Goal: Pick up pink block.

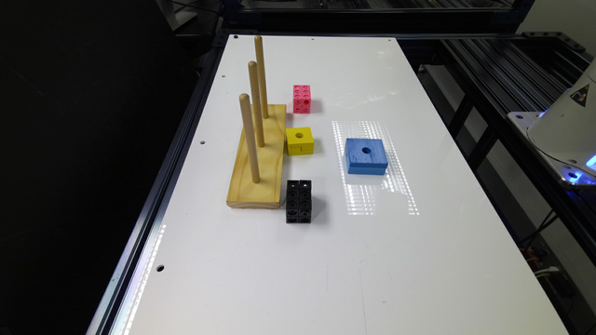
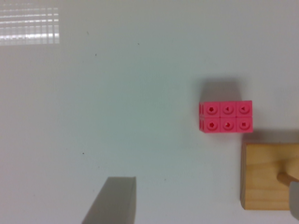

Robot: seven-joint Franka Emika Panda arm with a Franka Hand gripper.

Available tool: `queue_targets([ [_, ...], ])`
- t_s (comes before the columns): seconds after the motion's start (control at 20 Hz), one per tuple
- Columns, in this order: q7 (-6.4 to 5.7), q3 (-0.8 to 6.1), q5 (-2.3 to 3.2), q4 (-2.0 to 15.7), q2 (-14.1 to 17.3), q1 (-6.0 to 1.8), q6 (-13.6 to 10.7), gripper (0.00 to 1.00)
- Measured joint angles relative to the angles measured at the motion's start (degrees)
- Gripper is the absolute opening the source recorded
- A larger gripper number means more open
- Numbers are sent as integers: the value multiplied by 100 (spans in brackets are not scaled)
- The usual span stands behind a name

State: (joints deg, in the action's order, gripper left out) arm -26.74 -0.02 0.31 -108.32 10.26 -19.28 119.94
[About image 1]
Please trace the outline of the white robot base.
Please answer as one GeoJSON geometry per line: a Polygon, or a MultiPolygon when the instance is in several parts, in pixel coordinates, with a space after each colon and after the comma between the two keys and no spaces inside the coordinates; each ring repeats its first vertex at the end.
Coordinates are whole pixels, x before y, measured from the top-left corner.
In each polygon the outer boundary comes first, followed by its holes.
{"type": "Polygon", "coordinates": [[[595,60],[527,135],[541,153],[595,174],[595,60]]]}

